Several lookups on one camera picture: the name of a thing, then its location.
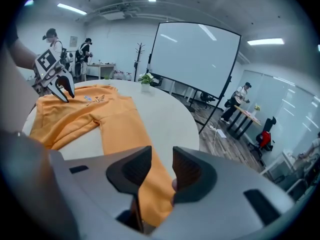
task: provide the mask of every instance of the black pants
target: black pants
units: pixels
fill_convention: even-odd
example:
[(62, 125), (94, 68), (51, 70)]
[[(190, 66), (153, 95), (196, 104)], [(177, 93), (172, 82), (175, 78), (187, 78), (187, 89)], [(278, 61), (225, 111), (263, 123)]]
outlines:
[(230, 117), (234, 114), (234, 112), (237, 110), (234, 105), (240, 106), (240, 104), (236, 101), (235, 98), (231, 98), (231, 107), (223, 113), (221, 116), (225, 121), (229, 121)]

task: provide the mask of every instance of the orange sweatshirt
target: orange sweatshirt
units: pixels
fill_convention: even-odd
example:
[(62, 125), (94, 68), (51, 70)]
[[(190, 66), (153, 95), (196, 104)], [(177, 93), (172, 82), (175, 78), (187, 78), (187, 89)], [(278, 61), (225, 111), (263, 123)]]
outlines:
[[(99, 126), (105, 155), (142, 146), (152, 146), (131, 97), (120, 96), (115, 87), (91, 85), (75, 89), (69, 103), (53, 95), (40, 97), (30, 137), (47, 149), (59, 150)], [(139, 189), (142, 219), (158, 226), (171, 212), (172, 179), (152, 146), (151, 169)]]

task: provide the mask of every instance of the white paper on floor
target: white paper on floor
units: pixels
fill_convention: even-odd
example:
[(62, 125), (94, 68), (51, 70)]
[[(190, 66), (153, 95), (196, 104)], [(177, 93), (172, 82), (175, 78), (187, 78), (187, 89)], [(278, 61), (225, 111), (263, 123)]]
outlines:
[(221, 138), (226, 138), (227, 137), (221, 129), (218, 129), (216, 131), (218, 132), (218, 134), (220, 134)]

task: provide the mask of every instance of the person wearing black cap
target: person wearing black cap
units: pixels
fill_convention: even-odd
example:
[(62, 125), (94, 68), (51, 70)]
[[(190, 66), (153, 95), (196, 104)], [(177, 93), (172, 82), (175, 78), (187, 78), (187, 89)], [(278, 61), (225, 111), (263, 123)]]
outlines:
[(42, 40), (45, 40), (50, 43), (50, 47), (53, 48), (53, 50), (59, 54), (59, 56), (62, 53), (62, 42), (59, 40), (57, 32), (54, 28), (50, 28), (45, 35), (42, 37)]
[(87, 80), (87, 68), (88, 68), (88, 57), (92, 57), (92, 53), (89, 53), (90, 45), (92, 45), (91, 38), (85, 39), (84, 43), (80, 45), (78, 53), (75, 55), (84, 56), (84, 60), (81, 62), (81, 81)]
[(220, 120), (224, 121), (226, 124), (230, 124), (229, 119), (233, 113), (237, 110), (234, 105), (240, 106), (242, 102), (249, 103), (250, 100), (246, 99), (247, 90), (251, 88), (251, 84), (246, 82), (244, 86), (240, 86), (232, 95), (229, 103), (231, 104), (230, 108), (223, 113)]

